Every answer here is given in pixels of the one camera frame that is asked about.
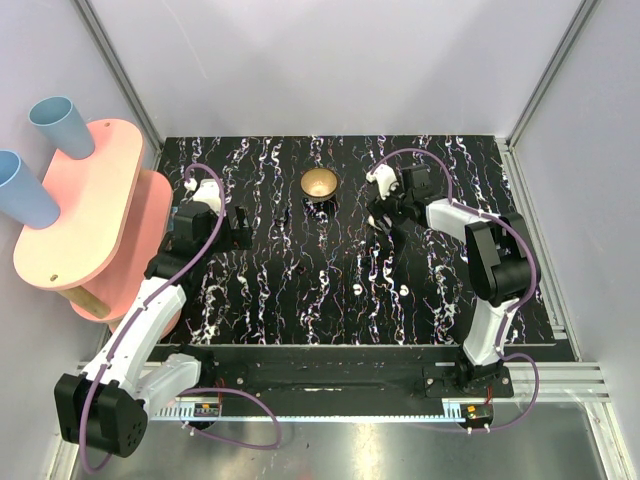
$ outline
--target light blue plastic cup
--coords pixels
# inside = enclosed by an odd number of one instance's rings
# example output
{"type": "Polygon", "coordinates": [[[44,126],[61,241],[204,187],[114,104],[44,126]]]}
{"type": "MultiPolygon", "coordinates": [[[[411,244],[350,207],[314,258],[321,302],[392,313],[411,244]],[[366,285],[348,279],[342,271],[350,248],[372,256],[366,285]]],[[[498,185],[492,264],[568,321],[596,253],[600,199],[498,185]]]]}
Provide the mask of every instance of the light blue plastic cup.
{"type": "Polygon", "coordinates": [[[49,97],[36,103],[29,112],[29,120],[71,158],[87,158],[96,148],[87,124],[67,97],[49,97]]]}
{"type": "Polygon", "coordinates": [[[0,150],[0,210],[31,228],[45,228],[60,207],[16,152],[0,150]]]}

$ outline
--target white wall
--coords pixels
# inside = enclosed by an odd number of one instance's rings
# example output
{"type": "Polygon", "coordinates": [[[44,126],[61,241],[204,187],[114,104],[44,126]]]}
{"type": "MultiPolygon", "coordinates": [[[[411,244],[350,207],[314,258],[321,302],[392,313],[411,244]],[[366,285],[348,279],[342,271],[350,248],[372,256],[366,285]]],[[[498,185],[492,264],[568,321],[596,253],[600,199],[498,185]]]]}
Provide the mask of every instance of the white wall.
{"type": "Polygon", "coordinates": [[[580,0],[92,3],[164,136],[505,136],[580,0]]]}
{"type": "Polygon", "coordinates": [[[601,2],[516,151],[586,360],[640,468],[640,3],[601,2]]]}
{"type": "MultiPolygon", "coordinates": [[[[133,121],[69,1],[0,0],[0,148],[42,178],[53,148],[27,120],[31,105],[68,95],[87,121],[133,121]]],[[[146,159],[147,165],[152,157],[146,159]]],[[[20,226],[0,213],[0,477],[42,478],[59,434],[53,387],[97,348],[99,327],[13,268],[20,226]]]]}

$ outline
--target pink shelf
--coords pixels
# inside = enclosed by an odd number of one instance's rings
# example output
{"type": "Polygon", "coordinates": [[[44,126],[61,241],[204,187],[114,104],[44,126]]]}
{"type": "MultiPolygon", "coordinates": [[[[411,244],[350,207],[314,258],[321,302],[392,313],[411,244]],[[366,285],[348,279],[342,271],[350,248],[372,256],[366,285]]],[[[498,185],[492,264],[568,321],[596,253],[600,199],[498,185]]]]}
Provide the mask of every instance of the pink shelf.
{"type": "Polygon", "coordinates": [[[172,197],[171,185],[163,175],[140,172],[117,253],[104,270],[82,285],[109,305],[111,312],[99,319],[71,303],[79,315],[94,322],[114,323],[127,313],[164,236],[172,197]]]}
{"type": "Polygon", "coordinates": [[[124,120],[88,125],[95,152],[74,160],[57,150],[42,184],[60,205],[60,218],[42,230],[25,226],[13,252],[16,271],[43,290],[80,286],[104,270],[120,246],[143,139],[124,120]]]}

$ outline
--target wooden support post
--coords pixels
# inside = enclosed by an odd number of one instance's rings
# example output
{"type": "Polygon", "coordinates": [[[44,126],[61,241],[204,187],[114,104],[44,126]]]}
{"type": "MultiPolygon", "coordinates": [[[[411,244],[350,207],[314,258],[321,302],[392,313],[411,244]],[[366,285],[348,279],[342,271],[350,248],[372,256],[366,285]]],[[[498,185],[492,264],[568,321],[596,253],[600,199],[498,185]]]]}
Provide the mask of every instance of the wooden support post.
{"type": "Polygon", "coordinates": [[[106,303],[84,287],[57,290],[57,292],[97,318],[104,318],[111,312],[106,303]]]}

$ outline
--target cable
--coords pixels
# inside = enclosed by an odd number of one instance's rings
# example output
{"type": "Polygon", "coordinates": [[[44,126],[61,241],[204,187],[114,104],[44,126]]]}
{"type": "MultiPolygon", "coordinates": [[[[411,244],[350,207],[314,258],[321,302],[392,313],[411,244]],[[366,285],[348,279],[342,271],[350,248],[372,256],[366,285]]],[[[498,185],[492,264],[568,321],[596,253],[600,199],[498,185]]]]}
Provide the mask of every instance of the cable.
{"type": "MultiPolygon", "coordinates": [[[[509,313],[511,313],[512,311],[520,308],[522,305],[524,305],[525,303],[527,303],[531,297],[533,297],[533,294],[536,290],[536,278],[538,277],[538,271],[536,268],[536,264],[533,261],[533,253],[531,252],[531,249],[529,248],[529,246],[527,245],[527,242],[524,241],[524,239],[522,238],[522,236],[516,232],[510,225],[508,225],[506,222],[504,222],[503,220],[501,220],[500,218],[494,216],[494,215],[490,215],[488,213],[484,213],[481,211],[476,210],[475,208],[471,208],[467,205],[464,205],[458,201],[454,201],[453,200],[453,182],[451,180],[451,174],[449,173],[449,170],[447,169],[446,165],[444,164],[444,162],[439,159],[438,157],[436,157],[435,155],[433,155],[430,152],[427,152],[426,150],[422,150],[422,149],[418,149],[418,148],[402,148],[400,150],[396,150],[395,152],[391,152],[390,154],[388,154],[387,156],[385,156],[382,160],[380,160],[378,163],[376,163],[373,168],[369,171],[369,173],[375,171],[376,168],[378,168],[380,165],[382,165],[383,163],[385,163],[389,158],[398,155],[400,153],[420,153],[423,155],[428,155],[431,158],[433,158],[438,165],[440,165],[440,168],[442,169],[442,171],[444,172],[445,176],[447,177],[447,183],[449,186],[449,192],[448,192],[448,200],[449,200],[449,204],[459,210],[462,210],[463,212],[466,213],[470,213],[472,215],[476,215],[480,218],[484,218],[485,220],[489,220],[491,222],[494,222],[496,224],[498,224],[500,227],[502,227],[503,229],[505,229],[518,243],[518,245],[522,248],[522,250],[524,251],[525,255],[526,255],[526,259],[527,259],[527,263],[529,264],[529,270],[531,271],[531,281],[529,282],[529,288],[527,289],[527,291],[525,292],[525,294],[523,295],[523,297],[518,300],[516,303],[514,303],[513,305],[511,305],[510,307],[507,308],[504,317],[502,318],[502,321],[500,322],[500,328],[498,329],[498,334],[496,335],[496,339],[494,342],[494,346],[496,349],[496,353],[498,354],[498,357],[504,361],[504,362],[508,362],[511,361],[513,359],[516,358],[521,358],[526,360],[527,362],[529,362],[531,364],[531,367],[533,368],[533,376],[534,376],[534,388],[533,388],[533,394],[531,396],[531,401],[529,402],[529,405],[527,406],[527,408],[525,408],[524,412],[522,412],[522,414],[520,416],[518,416],[517,418],[515,418],[514,420],[512,420],[511,422],[508,422],[504,425],[499,425],[497,427],[494,427],[491,429],[491,431],[501,431],[501,430],[506,430],[507,428],[513,427],[517,424],[519,424],[520,422],[522,422],[528,415],[529,413],[531,413],[531,410],[533,410],[533,407],[536,404],[536,401],[538,399],[538,393],[540,392],[540,372],[538,370],[538,366],[536,365],[536,362],[533,360],[533,358],[531,358],[529,355],[527,355],[526,353],[513,353],[511,355],[508,356],[504,356],[504,351],[502,349],[502,347],[500,346],[500,344],[502,343],[502,337],[504,335],[505,329],[507,328],[507,324],[509,323],[509,313]]],[[[447,429],[442,429],[442,428],[437,428],[437,427],[433,427],[433,428],[427,428],[428,430],[434,430],[434,431],[440,431],[440,432],[447,432],[447,433],[467,433],[467,431],[464,430],[447,430],[447,429]]],[[[488,433],[486,430],[473,430],[473,433],[488,433]]]]}
{"type": "Polygon", "coordinates": [[[264,411],[264,413],[269,415],[269,417],[271,418],[271,421],[273,422],[273,426],[276,429],[276,441],[269,445],[254,445],[252,443],[244,443],[239,440],[233,440],[231,438],[220,437],[212,433],[203,432],[201,430],[197,430],[194,427],[191,427],[191,434],[197,434],[197,435],[200,435],[201,437],[209,438],[211,440],[217,440],[218,442],[227,443],[229,445],[234,445],[236,447],[251,448],[253,450],[275,450],[278,447],[280,447],[280,444],[282,443],[282,426],[280,425],[280,422],[278,422],[278,419],[273,414],[273,412],[269,409],[269,407],[267,407],[260,399],[258,399],[257,397],[254,397],[250,393],[243,392],[242,390],[236,390],[235,388],[190,388],[189,390],[185,390],[184,392],[182,392],[180,395],[191,395],[191,394],[201,394],[201,393],[218,393],[218,394],[228,393],[231,395],[239,395],[241,397],[248,398],[253,403],[258,405],[264,411]]]}
{"type": "MultiPolygon", "coordinates": [[[[218,214],[218,220],[216,221],[216,224],[215,224],[215,226],[213,228],[213,231],[211,232],[211,235],[209,235],[209,238],[207,239],[205,244],[198,251],[198,253],[191,259],[191,261],[189,261],[189,263],[187,263],[173,277],[171,277],[169,280],[167,280],[165,283],[163,283],[157,290],[155,290],[153,293],[151,293],[146,298],[146,300],[144,300],[142,302],[143,307],[140,307],[135,312],[133,312],[133,314],[131,315],[129,321],[123,327],[122,331],[119,333],[118,337],[114,340],[113,345],[111,346],[111,348],[107,352],[106,359],[107,359],[108,363],[105,363],[105,364],[100,366],[100,369],[98,370],[98,373],[96,374],[96,377],[94,378],[93,382],[91,383],[91,386],[89,387],[89,391],[87,393],[87,398],[85,399],[84,405],[82,406],[82,413],[80,415],[80,432],[79,432],[80,438],[79,438],[79,441],[78,441],[79,447],[80,447],[79,448],[80,461],[81,461],[82,466],[85,469],[85,471],[87,473],[89,473],[89,474],[98,473],[100,470],[102,470],[106,466],[106,464],[111,459],[111,454],[108,454],[102,460],[100,465],[98,465],[97,467],[92,467],[89,464],[89,458],[87,456],[87,423],[88,423],[88,420],[89,420],[89,411],[91,410],[91,404],[93,402],[93,398],[95,396],[96,390],[98,389],[98,386],[100,385],[100,380],[102,380],[102,377],[104,376],[104,373],[107,371],[107,368],[109,367],[109,363],[113,359],[113,357],[115,355],[115,352],[118,349],[118,347],[120,346],[120,344],[122,343],[125,335],[127,334],[127,332],[129,332],[129,330],[133,326],[133,323],[140,316],[140,314],[145,310],[145,308],[149,305],[149,303],[151,303],[154,298],[156,298],[158,295],[160,295],[170,285],[174,284],[178,279],[180,279],[185,273],[187,273],[204,256],[204,254],[207,252],[207,250],[209,249],[211,244],[214,242],[214,240],[218,236],[218,232],[220,231],[220,228],[222,227],[222,221],[224,219],[225,207],[226,207],[225,198],[224,198],[224,185],[222,184],[222,181],[220,180],[218,175],[216,175],[216,173],[211,168],[209,168],[208,166],[203,165],[201,163],[192,163],[191,165],[189,165],[185,169],[185,171],[184,171],[184,179],[185,179],[185,181],[191,180],[192,171],[193,171],[193,169],[196,169],[196,168],[199,168],[199,169],[204,170],[205,172],[207,172],[215,180],[216,184],[218,185],[218,190],[220,192],[220,213],[218,214]]],[[[274,425],[276,427],[276,432],[278,433],[277,441],[276,441],[276,443],[273,444],[273,445],[275,445],[273,448],[277,448],[280,445],[280,442],[282,440],[282,428],[280,427],[276,417],[273,415],[273,413],[271,413],[271,411],[267,408],[267,406],[264,405],[264,403],[262,403],[260,400],[258,400],[257,398],[253,397],[252,395],[249,395],[249,394],[247,394],[245,392],[242,392],[240,390],[233,390],[233,389],[219,389],[219,390],[221,391],[221,393],[232,393],[232,394],[236,394],[236,395],[245,396],[245,397],[249,398],[250,400],[253,400],[254,402],[256,402],[259,406],[261,406],[263,408],[263,410],[265,410],[265,412],[274,421],[274,425]]],[[[207,434],[207,435],[209,436],[209,438],[213,438],[214,440],[219,440],[219,441],[228,440],[228,439],[223,439],[222,437],[217,437],[215,435],[210,435],[210,434],[207,434]]],[[[247,448],[261,447],[260,445],[249,446],[249,444],[245,444],[245,445],[242,445],[242,446],[245,446],[247,448]]]]}
{"type": "Polygon", "coordinates": [[[493,387],[491,385],[487,388],[487,400],[484,404],[489,405],[490,403],[493,403],[493,387]]]}
{"type": "MultiPolygon", "coordinates": [[[[225,386],[224,380],[222,378],[220,379],[220,382],[216,380],[213,386],[216,388],[224,387],[225,386]]],[[[218,392],[218,408],[222,408],[222,393],[220,392],[218,392]]]]}

